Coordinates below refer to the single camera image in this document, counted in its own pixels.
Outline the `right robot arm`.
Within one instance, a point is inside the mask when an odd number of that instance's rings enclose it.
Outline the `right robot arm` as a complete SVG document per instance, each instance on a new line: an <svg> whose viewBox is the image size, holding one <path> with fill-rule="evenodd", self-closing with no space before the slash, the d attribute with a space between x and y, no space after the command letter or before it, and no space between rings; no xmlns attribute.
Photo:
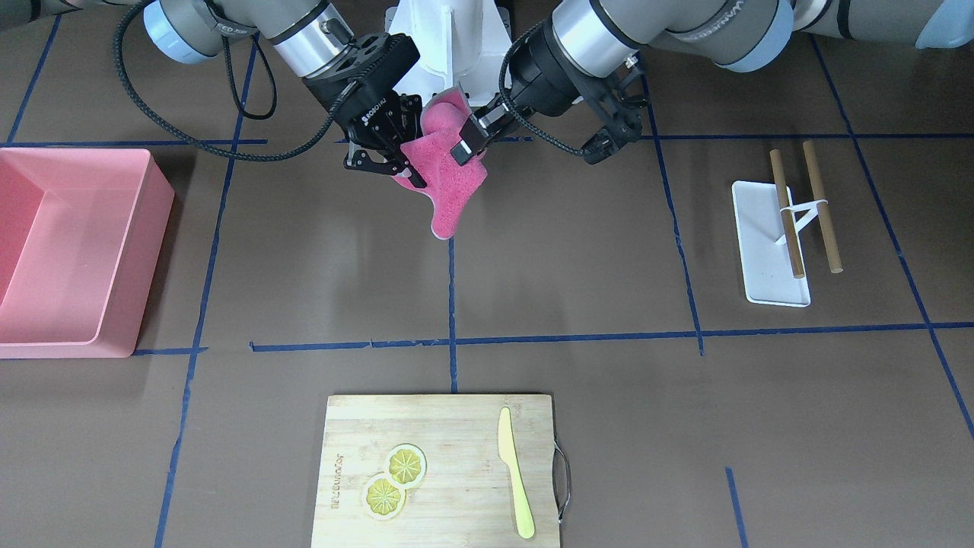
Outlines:
<svg viewBox="0 0 974 548"><path fill-rule="evenodd" d="M410 36L357 35L330 1L126 1L124 7L112 39L119 82L146 117L181 142L227 159L277 162L305 153L337 126L350 145L348 169L403 178L417 190L427 186L404 152L404 145L422 134L423 104L418 96L396 91L420 59ZM326 111L326 122L306 143L278 154L231 151L188 135L161 118L132 86L124 41L135 21L142 21L168 59L184 65L229 58L234 42L266 39Z"/></svg>

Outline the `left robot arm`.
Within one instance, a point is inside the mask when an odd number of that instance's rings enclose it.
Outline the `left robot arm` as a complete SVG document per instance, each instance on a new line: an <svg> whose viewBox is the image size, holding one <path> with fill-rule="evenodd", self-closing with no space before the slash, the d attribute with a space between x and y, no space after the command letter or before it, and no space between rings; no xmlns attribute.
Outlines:
<svg viewBox="0 0 974 548"><path fill-rule="evenodd" d="M793 33L952 49L972 40L970 1L562 1L508 49L498 94L460 128L452 158L466 165L518 127L594 165L637 140L643 101L616 72L647 46L691 53L729 72L754 72ZM602 120L581 147L530 122L583 100Z"/></svg>

